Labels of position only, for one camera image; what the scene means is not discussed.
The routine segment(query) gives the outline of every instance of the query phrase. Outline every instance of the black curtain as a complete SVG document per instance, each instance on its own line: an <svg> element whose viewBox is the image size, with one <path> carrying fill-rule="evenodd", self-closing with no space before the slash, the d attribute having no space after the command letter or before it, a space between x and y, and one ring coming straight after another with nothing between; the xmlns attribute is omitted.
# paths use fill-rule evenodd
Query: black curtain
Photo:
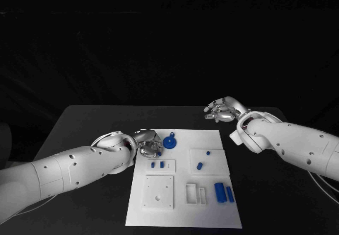
<svg viewBox="0 0 339 235"><path fill-rule="evenodd" d="M205 106L229 95L339 135L338 13L218 6L2 12L0 119L12 128L12 160L32 161L64 109L82 104Z"/></svg>

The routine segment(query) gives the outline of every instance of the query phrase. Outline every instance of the blue object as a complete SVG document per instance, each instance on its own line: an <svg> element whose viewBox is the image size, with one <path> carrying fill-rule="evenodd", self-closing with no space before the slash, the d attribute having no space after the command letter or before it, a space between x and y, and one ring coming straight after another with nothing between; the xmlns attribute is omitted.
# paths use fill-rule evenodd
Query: blue object
<svg viewBox="0 0 339 235"><path fill-rule="evenodd" d="M231 187L227 187L227 191L228 191L228 198L229 198L229 202L234 202L234 195L232 195L232 190Z"/></svg>
<svg viewBox="0 0 339 235"><path fill-rule="evenodd" d="M222 183L214 184L215 187L215 194L216 194L216 200L218 202L227 202L227 193L225 193L225 188Z"/></svg>
<svg viewBox="0 0 339 235"><path fill-rule="evenodd" d="M203 164L199 163L196 169L201 170L201 169L202 169L202 166L203 166Z"/></svg>
<svg viewBox="0 0 339 235"><path fill-rule="evenodd" d="M170 135L165 138L163 141L165 148L172 149L176 146L176 140L175 140L175 133L172 132Z"/></svg>

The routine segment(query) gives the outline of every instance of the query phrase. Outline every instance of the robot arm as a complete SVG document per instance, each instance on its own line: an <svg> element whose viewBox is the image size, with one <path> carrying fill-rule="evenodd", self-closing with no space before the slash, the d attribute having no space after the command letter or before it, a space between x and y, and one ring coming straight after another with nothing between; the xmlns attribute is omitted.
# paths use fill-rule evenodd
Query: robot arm
<svg viewBox="0 0 339 235"><path fill-rule="evenodd" d="M286 123L270 113L253 112L229 96L214 101L205 112L211 108L206 119L238 120L229 135L237 145L244 143L254 153L274 150L286 162L339 181L339 137Z"/></svg>
<svg viewBox="0 0 339 235"><path fill-rule="evenodd" d="M130 136L113 132L91 146L0 170L0 224L33 203L126 170L134 164L137 148L146 157L162 155L154 130L136 131Z"/></svg>

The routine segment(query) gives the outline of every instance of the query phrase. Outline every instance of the robotic hand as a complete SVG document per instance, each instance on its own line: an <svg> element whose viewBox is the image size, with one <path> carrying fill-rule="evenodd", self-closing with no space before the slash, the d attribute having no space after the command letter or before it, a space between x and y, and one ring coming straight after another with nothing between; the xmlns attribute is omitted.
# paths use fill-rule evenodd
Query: robotic hand
<svg viewBox="0 0 339 235"><path fill-rule="evenodd" d="M284 161L339 181L339 137L286 123L267 112L251 111L229 96L215 100L203 111L209 109L206 119L238 120L237 130L229 135L237 145L244 143L254 153L274 150Z"/></svg>
<svg viewBox="0 0 339 235"><path fill-rule="evenodd" d="M33 203L124 171L134 164L137 149L144 157L162 155L163 143L154 130L131 135L111 132L91 146L0 170L0 224Z"/></svg>

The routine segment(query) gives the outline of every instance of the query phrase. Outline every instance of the dark chair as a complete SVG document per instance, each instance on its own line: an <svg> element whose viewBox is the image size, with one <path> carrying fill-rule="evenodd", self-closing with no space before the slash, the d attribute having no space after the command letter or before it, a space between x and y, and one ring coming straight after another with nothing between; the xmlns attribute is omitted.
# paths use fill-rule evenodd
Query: dark chair
<svg viewBox="0 0 339 235"><path fill-rule="evenodd" d="M0 122L0 170L6 168L12 150L12 132L7 123Z"/></svg>

